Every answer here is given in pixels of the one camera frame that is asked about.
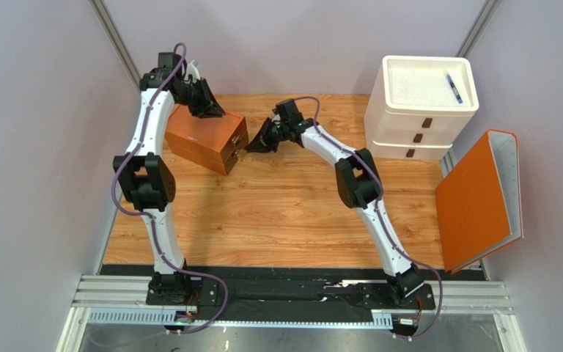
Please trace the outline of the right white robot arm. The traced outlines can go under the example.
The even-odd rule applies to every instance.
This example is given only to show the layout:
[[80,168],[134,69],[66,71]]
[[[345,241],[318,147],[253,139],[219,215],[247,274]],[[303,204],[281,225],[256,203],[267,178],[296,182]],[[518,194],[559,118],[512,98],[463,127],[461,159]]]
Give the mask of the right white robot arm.
[[247,144],[246,152],[275,153],[281,142],[290,141],[330,164],[335,171],[339,198],[358,214],[378,250],[387,276],[387,294],[396,300],[409,299],[423,286],[424,279],[389,219],[383,184],[371,152],[342,143],[316,117],[305,118],[296,102],[296,98],[290,98],[277,103],[272,116]]

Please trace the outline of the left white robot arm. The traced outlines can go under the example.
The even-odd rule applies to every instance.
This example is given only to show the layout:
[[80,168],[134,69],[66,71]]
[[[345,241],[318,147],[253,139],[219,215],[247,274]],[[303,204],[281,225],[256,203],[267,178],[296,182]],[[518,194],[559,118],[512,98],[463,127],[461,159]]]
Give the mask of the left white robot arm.
[[199,119],[223,117],[225,111],[185,53],[160,52],[157,67],[142,76],[139,89],[141,110],[133,138],[125,153],[113,159],[111,196],[119,211],[141,217],[147,229],[155,260],[150,295],[180,303],[192,294],[193,273],[174,232],[174,177],[162,159],[166,126],[177,105]]

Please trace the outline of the orange drawer box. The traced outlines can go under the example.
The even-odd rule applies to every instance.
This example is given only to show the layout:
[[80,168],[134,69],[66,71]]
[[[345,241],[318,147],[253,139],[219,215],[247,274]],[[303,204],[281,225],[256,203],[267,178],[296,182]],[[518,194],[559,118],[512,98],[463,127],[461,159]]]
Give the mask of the orange drawer box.
[[249,143],[246,117],[227,110],[223,117],[198,118],[178,105],[165,132],[169,149],[195,164],[228,175]]

